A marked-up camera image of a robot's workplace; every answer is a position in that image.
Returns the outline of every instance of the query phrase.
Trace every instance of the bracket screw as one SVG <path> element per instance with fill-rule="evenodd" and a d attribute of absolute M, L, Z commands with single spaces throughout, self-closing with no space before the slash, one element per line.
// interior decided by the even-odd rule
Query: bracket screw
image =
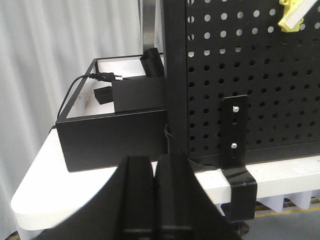
<path fill-rule="evenodd" d="M 239 112 L 240 108 L 238 106 L 233 106 L 232 110 L 234 113 L 237 113 L 237 112 Z"/>
<path fill-rule="evenodd" d="M 236 144 L 236 143 L 232 143 L 232 144 L 231 144 L 231 148 L 232 148 L 232 149 L 236 149 L 237 147 L 238 147 L 238 144 Z"/>

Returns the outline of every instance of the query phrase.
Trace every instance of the black box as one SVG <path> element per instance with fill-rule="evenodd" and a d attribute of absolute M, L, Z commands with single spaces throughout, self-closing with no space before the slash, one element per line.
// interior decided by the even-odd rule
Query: black box
<path fill-rule="evenodd" d="M 139 58 L 96 58 L 86 74 L 99 71 L 114 72 L 124 78 L 141 76 L 144 70 Z M 128 155 L 156 160 L 167 153 L 164 107 L 112 112 L 112 102 L 99 105 L 94 98 L 94 84 L 110 85 L 83 78 L 56 121 L 69 172 L 116 166 Z"/>

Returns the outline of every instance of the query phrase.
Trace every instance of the black pegboard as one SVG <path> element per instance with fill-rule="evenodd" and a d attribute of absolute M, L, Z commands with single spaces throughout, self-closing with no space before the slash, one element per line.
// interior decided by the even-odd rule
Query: black pegboard
<path fill-rule="evenodd" d="M 292 33 L 278 0 L 186 0 L 183 11 L 171 24 L 185 31 L 190 157 L 220 153 L 221 101 L 237 95 L 249 96 L 247 150 L 320 140 L 319 2 Z"/>

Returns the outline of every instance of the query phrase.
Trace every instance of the floor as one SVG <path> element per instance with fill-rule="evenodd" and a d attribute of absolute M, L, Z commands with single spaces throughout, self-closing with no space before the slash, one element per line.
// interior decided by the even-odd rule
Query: floor
<path fill-rule="evenodd" d="M 320 210 L 256 217 L 243 240 L 320 240 Z"/>

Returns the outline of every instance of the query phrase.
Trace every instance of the black cylinder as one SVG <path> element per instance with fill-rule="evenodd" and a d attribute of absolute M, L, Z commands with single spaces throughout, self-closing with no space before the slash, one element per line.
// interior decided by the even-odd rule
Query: black cylinder
<path fill-rule="evenodd" d="M 165 75 L 164 65 L 156 47 L 144 51 L 140 62 L 147 77 L 163 77 Z"/>

